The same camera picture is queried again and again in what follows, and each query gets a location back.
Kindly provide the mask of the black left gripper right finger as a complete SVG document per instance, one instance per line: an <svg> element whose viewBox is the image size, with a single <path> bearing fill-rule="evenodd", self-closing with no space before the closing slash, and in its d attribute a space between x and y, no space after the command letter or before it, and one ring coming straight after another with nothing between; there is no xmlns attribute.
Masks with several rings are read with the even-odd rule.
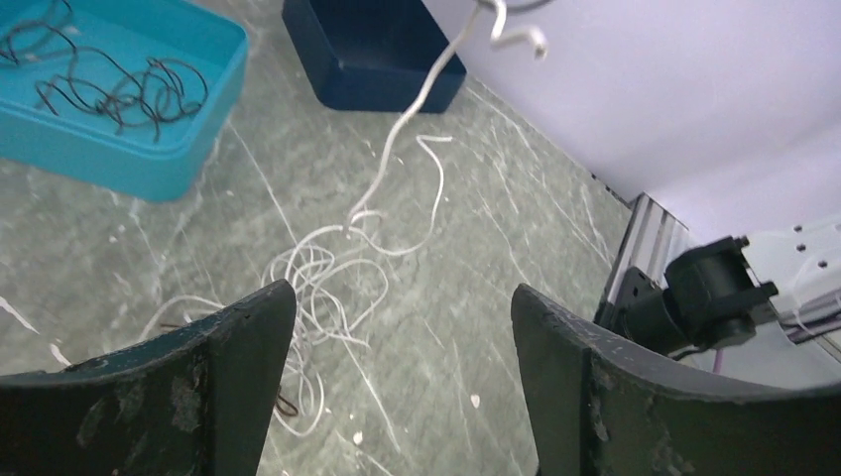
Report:
<svg viewBox="0 0 841 476"><path fill-rule="evenodd" d="M840 388L698 370L528 285L513 335L541 475L836 475Z"/></svg>

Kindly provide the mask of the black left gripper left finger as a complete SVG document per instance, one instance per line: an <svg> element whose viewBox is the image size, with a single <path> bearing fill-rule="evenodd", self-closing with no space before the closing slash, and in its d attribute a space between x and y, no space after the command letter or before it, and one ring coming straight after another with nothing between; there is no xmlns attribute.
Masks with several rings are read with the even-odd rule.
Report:
<svg viewBox="0 0 841 476"><path fill-rule="evenodd" d="M279 280L61 371L1 379L5 475L253 475L297 299Z"/></svg>

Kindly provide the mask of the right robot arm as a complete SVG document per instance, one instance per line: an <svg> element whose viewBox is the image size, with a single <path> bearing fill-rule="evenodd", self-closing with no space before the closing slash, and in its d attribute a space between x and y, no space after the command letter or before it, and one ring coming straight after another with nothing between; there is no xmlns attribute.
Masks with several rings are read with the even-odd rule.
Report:
<svg viewBox="0 0 841 476"><path fill-rule="evenodd" d="M793 344L840 327L840 218L687 246L670 218L633 219L596 324L679 361L774 323Z"/></svg>

